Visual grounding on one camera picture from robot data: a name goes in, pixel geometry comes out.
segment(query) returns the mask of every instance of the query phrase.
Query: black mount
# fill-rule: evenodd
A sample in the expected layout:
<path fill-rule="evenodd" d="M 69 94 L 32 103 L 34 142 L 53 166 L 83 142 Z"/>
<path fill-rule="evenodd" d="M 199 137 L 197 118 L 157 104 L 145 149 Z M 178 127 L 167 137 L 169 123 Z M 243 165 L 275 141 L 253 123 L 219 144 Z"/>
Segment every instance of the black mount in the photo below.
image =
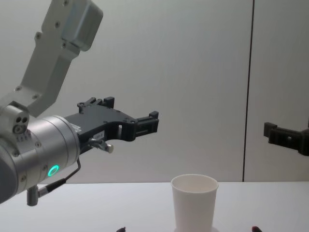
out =
<path fill-rule="evenodd" d="M 90 150 L 89 139 L 104 141 L 118 139 L 134 141 L 136 137 L 157 132 L 159 113 L 151 112 L 147 117 L 133 118 L 114 109 L 115 98 L 104 100 L 91 98 L 77 104 L 79 113 L 66 117 L 76 127 L 81 154 Z"/>
<path fill-rule="evenodd" d="M 309 129 L 303 131 L 288 130 L 266 122 L 264 124 L 264 136 L 268 137 L 270 144 L 291 148 L 304 156 L 309 156 Z"/>

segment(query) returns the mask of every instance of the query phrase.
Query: silver cylindrical joint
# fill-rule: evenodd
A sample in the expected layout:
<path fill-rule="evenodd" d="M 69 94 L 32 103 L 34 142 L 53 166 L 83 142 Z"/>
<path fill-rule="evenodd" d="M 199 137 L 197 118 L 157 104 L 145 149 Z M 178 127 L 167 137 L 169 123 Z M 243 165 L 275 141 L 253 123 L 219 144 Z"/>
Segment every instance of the silver cylindrical joint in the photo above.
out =
<path fill-rule="evenodd" d="M 77 134 L 62 117 L 51 116 L 28 125 L 17 136 L 20 155 L 13 156 L 20 193 L 76 162 L 80 154 Z"/>

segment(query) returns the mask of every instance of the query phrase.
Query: cup rim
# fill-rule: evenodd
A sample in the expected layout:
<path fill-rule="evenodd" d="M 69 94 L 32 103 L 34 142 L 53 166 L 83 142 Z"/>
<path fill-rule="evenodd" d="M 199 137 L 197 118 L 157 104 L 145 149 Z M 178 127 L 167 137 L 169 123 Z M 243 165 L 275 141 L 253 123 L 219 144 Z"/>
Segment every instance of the cup rim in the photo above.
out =
<path fill-rule="evenodd" d="M 182 177 L 182 176 L 188 176 L 188 175 L 194 175 L 194 176 L 202 176 L 202 177 L 206 177 L 208 179 L 211 179 L 212 181 L 214 181 L 216 183 L 216 187 L 208 190 L 208 191 L 201 191 L 201 192 L 193 192 L 193 191 L 185 191 L 185 190 L 181 190 L 177 187 L 175 187 L 173 185 L 173 182 L 176 178 L 179 178 L 179 177 Z M 210 176 L 207 176 L 207 175 L 202 175 L 202 174 L 182 174 L 182 175 L 179 175 L 179 176 L 176 176 L 174 177 L 171 182 L 170 182 L 171 186 L 173 189 L 177 190 L 177 191 L 180 191 L 180 192 L 184 192 L 184 193 L 191 193 L 191 194 L 205 194 L 205 193 L 209 193 L 209 192 L 213 192 L 213 191 L 216 191 L 219 187 L 219 182 L 217 180 L 215 180 L 214 178 L 210 177 Z"/>

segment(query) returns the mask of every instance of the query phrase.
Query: table surface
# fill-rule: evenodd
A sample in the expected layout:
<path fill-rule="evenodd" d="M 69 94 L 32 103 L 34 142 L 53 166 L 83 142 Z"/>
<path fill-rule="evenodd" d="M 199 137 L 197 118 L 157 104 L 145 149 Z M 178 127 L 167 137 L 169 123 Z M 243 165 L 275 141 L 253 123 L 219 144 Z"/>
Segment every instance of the table surface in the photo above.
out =
<path fill-rule="evenodd" d="M 309 182 L 220 183 L 213 232 L 303 232 Z M 1 232 L 174 232 L 170 183 L 71 184 L 26 204 L 23 192 L 0 205 Z"/>

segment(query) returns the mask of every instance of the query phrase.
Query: gray wall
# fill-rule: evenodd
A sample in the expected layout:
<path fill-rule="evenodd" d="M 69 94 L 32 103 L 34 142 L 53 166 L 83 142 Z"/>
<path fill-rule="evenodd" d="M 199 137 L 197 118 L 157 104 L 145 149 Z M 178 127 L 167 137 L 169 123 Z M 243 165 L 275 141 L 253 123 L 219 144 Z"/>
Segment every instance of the gray wall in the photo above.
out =
<path fill-rule="evenodd" d="M 117 109 L 134 117 L 158 110 L 161 121 L 157 134 L 111 141 L 111 155 L 82 155 L 71 182 L 157 182 L 183 173 L 241 181 L 252 1 L 94 2 L 104 18 L 93 46 L 73 61 L 58 101 L 42 116 L 68 116 L 77 102 L 114 96 Z M 280 2 L 255 3 L 246 180 L 309 177 L 307 159 L 262 136 L 265 121 L 304 129 L 309 116 L 300 104 L 309 83 L 309 3 Z M 0 3 L 1 95 L 20 83 L 49 3 Z"/>

